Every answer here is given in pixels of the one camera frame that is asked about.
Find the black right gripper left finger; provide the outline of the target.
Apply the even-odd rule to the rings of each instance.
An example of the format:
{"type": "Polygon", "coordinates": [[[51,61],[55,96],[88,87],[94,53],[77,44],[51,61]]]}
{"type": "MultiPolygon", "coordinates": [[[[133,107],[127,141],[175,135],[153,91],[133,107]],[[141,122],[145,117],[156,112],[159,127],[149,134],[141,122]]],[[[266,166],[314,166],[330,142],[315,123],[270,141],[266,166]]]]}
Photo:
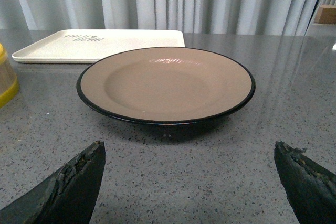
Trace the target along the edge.
{"type": "Polygon", "coordinates": [[[89,223],[106,163],[93,142],[36,187],[1,209],[1,223],[89,223]]]}

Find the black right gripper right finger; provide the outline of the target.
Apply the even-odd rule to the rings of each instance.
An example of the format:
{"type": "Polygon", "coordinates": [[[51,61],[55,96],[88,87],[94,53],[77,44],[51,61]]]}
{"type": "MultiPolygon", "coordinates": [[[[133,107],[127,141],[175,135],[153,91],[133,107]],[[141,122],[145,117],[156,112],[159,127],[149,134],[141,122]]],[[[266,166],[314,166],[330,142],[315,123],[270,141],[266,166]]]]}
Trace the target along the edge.
{"type": "Polygon", "coordinates": [[[335,223],[335,174],[305,151],[275,143],[274,160],[287,199],[299,223],[335,223]]]}

